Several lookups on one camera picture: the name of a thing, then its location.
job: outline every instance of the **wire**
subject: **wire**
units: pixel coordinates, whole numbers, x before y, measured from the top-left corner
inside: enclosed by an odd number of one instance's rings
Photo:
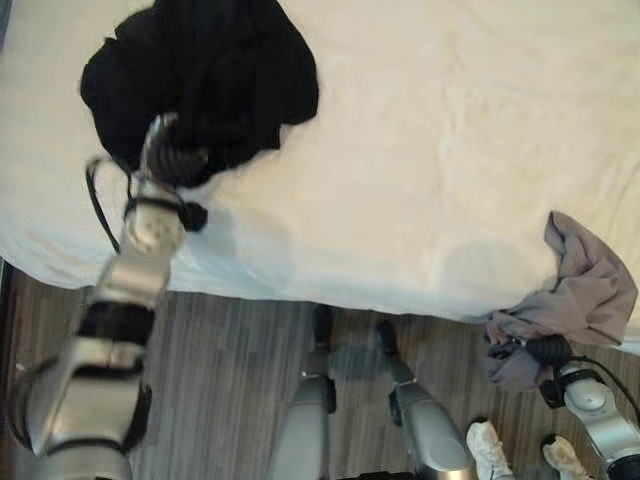
[[[625,386],[624,383],[622,383],[622,381],[611,370],[609,370],[607,367],[602,365],[600,362],[598,362],[596,360],[593,360],[593,359],[591,359],[589,357],[585,357],[585,356],[571,357],[571,360],[575,360],[575,361],[578,361],[578,362],[587,362],[587,363],[591,363],[593,365],[596,365],[597,367],[600,367],[609,376],[609,378],[611,378],[613,383],[616,384],[616,386],[620,389],[620,391],[627,398],[627,400],[629,401],[629,403],[633,407],[634,413],[636,414],[636,423],[640,426],[640,408],[638,407],[638,404],[636,403],[636,401],[633,398],[633,395],[631,394],[629,389]]]
[[[27,371],[13,386],[9,392],[7,401],[7,419],[9,420],[9,432],[11,436],[24,448],[31,450],[31,440],[27,425],[25,401],[38,375],[51,368],[57,358],[45,360],[39,366]]]
[[[98,200],[98,195],[96,193],[96,184],[95,184],[95,175],[98,170],[98,166],[104,161],[104,158],[95,158],[91,162],[87,164],[87,168],[85,169],[85,179],[87,181],[87,189],[89,190],[89,198],[91,198],[91,204],[93,205],[93,210],[96,212],[96,217],[98,217],[98,221],[104,232],[109,237],[109,241],[113,246],[113,249],[116,253],[120,253],[120,244],[116,237],[113,235],[111,231],[111,227],[109,227],[109,222],[107,221],[107,217],[104,215],[104,211],[102,210],[102,206],[100,205],[100,200]]]

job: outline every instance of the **white sneaker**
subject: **white sneaker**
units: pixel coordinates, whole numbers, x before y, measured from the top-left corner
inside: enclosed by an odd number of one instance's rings
[[[542,444],[542,455],[560,473],[560,480],[592,480],[578,460],[569,441],[560,435],[549,435]]]
[[[513,478],[513,472],[504,456],[502,442],[489,420],[478,419],[469,426],[467,445],[476,461],[478,480]]]

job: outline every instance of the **mattress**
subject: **mattress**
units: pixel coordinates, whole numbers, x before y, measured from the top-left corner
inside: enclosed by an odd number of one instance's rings
[[[46,283],[94,283],[111,254],[83,183],[103,152],[78,80],[143,4],[13,1],[0,255]],[[637,2],[281,4],[314,52],[318,115],[185,193],[210,221],[172,289],[468,320],[553,285],[552,209],[640,278]],[[124,177],[105,168],[98,189],[118,231]]]

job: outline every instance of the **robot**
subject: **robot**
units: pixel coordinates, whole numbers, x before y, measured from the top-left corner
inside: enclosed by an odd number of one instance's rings
[[[174,115],[160,116],[149,129],[121,240],[114,244],[117,255],[106,265],[78,331],[57,358],[23,376],[12,392],[10,424],[39,460],[35,480],[132,479],[126,454],[146,430],[151,391],[142,373],[154,309],[167,288],[173,254],[188,231],[206,223],[206,212],[178,193],[206,155],[171,150],[167,132],[173,121]],[[314,331],[315,348],[265,472],[268,480],[329,479],[328,416],[336,405],[326,312],[317,315]],[[391,416],[404,428],[416,470],[360,479],[473,479],[462,436],[400,359],[391,325],[379,325],[378,337],[394,383]],[[525,348],[534,354],[535,345]],[[556,380],[545,399],[552,407],[566,405],[582,422],[610,479],[640,479],[638,428],[619,413],[604,381],[571,358],[554,365]]]

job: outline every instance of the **black joint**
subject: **black joint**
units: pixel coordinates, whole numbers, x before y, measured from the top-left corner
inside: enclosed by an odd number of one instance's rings
[[[629,455],[616,460],[607,469],[607,475],[611,480],[639,480],[640,455]]]
[[[328,305],[318,305],[313,310],[313,337],[315,347],[331,349],[331,332],[333,330],[333,314]]]
[[[55,447],[47,451],[47,455],[51,456],[63,450],[69,450],[71,448],[78,448],[78,447],[103,447],[103,448],[110,448],[110,449],[116,450],[122,454],[125,453],[124,450],[122,449],[122,445],[112,440],[105,440],[103,438],[86,438],[82,440],[71,440],[69,442],[56,445]]]
[[[542,382],[542,385],[540,385],[540,394],[547,406],[552,410],[565,406],[564,390],[553,380],[545,380]]]
[[[573,356],[571,345],[562,335],[528,340],[525,350],[542,365],[560,368]]]
[[[179,150],[165,144],[155,145],[147,158],[153,176],[173,187],[194,187],[202,183],[208,163],[205,150]]]
[[[153,330],[154,313],[139,305],[94,303],[87,310],[78,336],[102,338],[146,346]]]
[[[396,330],[393,324],[388,320],[378,323],[376,326],[378,334],[378,344],[382,353],[387,357],[395,357],[398,355],[398,342],[396,340]]]
[[[598,383],[602,383],[603,385],[606,385],[605,381],[598,374],[598,372],[596,372],[595,370],[584,368],[582,370],[576,370],[575,372],[567,373],[566,375],[563,375],[558,379],[558,383],[560,384],[560,388],[562,388],[563,395],[564,395],[564,390],[567,388],[568,385],[572,384],[573,382],[577,382],[578,380],[583,380],[585,378],[590,378],[592,380],[595,380]]]
[[[327,378],[327,412],[331,415],[338,409],[338,399],[336,394],[336,382]]]
[[[389,412],[391,413],[391,421],[396,427],[402,427],[402,410],[398,403],[398,394],[394,390],[389,394]]]
[[[416,480],[416,476],[413,473],[389,473],[389,472],[374,472],[363,473],[357,478],[343,478],[342,480]]]

